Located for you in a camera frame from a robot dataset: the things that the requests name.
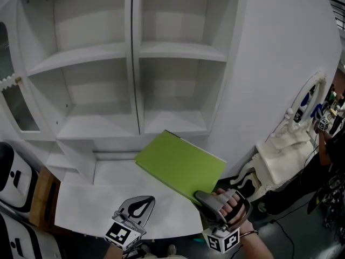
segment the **bracelet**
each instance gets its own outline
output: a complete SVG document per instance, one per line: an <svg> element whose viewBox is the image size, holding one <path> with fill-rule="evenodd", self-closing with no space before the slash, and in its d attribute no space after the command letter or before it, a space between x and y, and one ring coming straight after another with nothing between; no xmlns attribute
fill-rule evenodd
<svg viewBox="0 0 345 259"><path fill-rule="evenodd" d="M244 236L247 236L249 234L253 234L253 233L256 233L257 235L259 235L259 232L257 230L253 230L253 231L249 231L249 232L246 232L246 233L243 233L242 235L240 235L239 237L242 238Z"/></svg>

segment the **gold knob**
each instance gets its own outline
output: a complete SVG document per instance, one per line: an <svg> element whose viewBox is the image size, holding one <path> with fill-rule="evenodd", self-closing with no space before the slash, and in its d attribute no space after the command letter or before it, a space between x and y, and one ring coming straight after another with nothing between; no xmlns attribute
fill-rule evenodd
<svg viewBox="0 0 345 259"><path fill-rule="evenodd" d="M15 79L16 84L19 84L21 81L22 81L21 77L18 77L18 78Z"/></svg>

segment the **cabinet door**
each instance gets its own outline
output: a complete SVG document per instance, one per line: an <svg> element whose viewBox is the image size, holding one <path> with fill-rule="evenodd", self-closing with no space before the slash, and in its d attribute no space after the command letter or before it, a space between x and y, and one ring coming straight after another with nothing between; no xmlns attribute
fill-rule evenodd
<svg viewBox="0 0 345 259"><path fill-rule="evenodd" d="M54 140L21 67L16 31L16 0L13 0L0 11L0 104L22 139Z"/></svg>

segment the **floor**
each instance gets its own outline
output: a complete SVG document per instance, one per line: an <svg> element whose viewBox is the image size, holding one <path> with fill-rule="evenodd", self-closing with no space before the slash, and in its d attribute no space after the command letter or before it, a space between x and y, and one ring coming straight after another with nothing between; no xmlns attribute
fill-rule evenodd
<svg viewBox="0 0 345 259"><path fill-rule="evenodd" d="M290 209L283 212L281 215L275 216L277 219L284 216L291 210L298 208L305 204L311 195L305 196L303 199L296 202ZM295 245L295 259L312 258L312 259L335 259L345 258L341 256L342 247L337 243L335 232L323 227L323 216L320 209L316 209L310 215L307 215L306 206L289 214L279 223L283 226L287 235L293 240ZM274 258L290 259L292 258L292 244L284 235L281 228L276 224L271 224L269 221L273 217L265 217L258 211L254 211L251 215L251 221L255 229L259 230L259 236L266 243ZM230 259L232 251L222 255L216 251L209 249L204 242L196 242L193 236L178 237L164 240L155 240L153 243L148 241L151 245L153 254L158 257L164 257L166 248L169 244L175 244L177 253L183 255L188 259ZM108 249L108 243L101 238L94 238L90 236L84 237L78 234L73 240L62 240L63 246L66 248L67 258L73 259L102 259ZM243 251L240 250L233 259L240 259L243 257Z"/></svg>

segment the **green folder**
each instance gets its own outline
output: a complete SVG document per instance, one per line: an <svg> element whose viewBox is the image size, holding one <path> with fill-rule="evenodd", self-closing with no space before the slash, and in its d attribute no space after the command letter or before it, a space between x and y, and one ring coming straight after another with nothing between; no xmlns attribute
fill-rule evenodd
<svg viewBox="0 0 345 259"><path fill-rule="evenodd" d="M152 176L197 204L195 191L211 193L226 166L224 160L168 131L158 135L135 159Z"/></svg>

